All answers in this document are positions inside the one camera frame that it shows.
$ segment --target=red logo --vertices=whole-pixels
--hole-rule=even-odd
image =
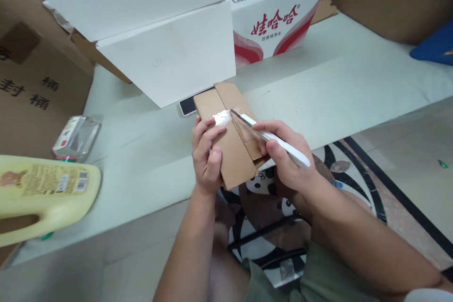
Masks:
[[[286,22],[286,24],[290,24],[293,22],[293,18],[298,15],[296,13],[296,5],[293,6],[293,9],[289,12],[289,14],[286,14],[285,16],[283,16],[283,19],[282,17],[280,16],[279,14],[280,12],[280,9],[277,9],[277,12],[275,13],[274,15],[274,18],[272,20],[269,20],[267,19],[267,16],[266,16],[266,13],[263,14],[263,21],[257,21],[256,22],[256,25],[253,25],[253,30],[252,30],[252,33],[250,33],[251,35],[263,35],[263,34],[266,34],[267,30],[266,30],[266,22],[268,21],[268,28],[271,28],[272,30],[276,30],[278,28],[278,23],[279,21],[283,21],[283,22]]]

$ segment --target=white knife handle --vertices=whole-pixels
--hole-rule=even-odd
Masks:
[[[241,118],[247,121],[250,125],[255,125],[256,121],[254,121],[252,118],[250,118],[248,115],[241,114]],[[268,142],[271,139],[275,139],[281,147],[283,147],[286,152],[289,154],[289,157],[293,160],[294,163],[300,168],[309,168],[310,167],[310,161],[308,158],[300,152],[298,149],[295,147],[291,146],[287,142],[283,141],[279,137],[277,137],[275,134],[273,134],[270,131],[267,130],[262,130],[262,131],[256,131],[262,140]]]

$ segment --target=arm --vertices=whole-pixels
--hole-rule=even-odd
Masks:
[[[214,117],[200,121],[197,116],[192,132],[193,167],[196,185],[173,249],[160,278],[155,302],[206,301],[209,270],[214,237],[215,200],[221,186],[220,163],[222,153],[212,140],[224,132],[216,126],[205,132]]]
[[[312,166],[302,169],[276,141],[265,145],[282,183],[301,195],[313,220],[353,271],[385,294],[442,285],[441,274],[428,260],[316,171],[300,134],[275,120],[259,122],[253,128],[272,131],[310,159]]]

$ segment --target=green shorts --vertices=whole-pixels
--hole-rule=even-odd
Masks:
[[[307,262],[297,289],[275,289],[255,263],[244,260],[250,272],[245,302],[378,301],[368,283],[354,274],[341,258],[330,250],[310,242]]]

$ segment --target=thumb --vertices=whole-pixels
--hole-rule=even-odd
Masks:
[[[220,175],[220,163],[222,162],[222,151],[215,147],[212,149],[208,158],[208,166],[206,168],[205,177],[211,181],[216,181]]]
[[[285,168],[291,165],[292,160],[289,158],[288,153],[275,139],[271,139],[266,143],[266,149],[277,167]]]

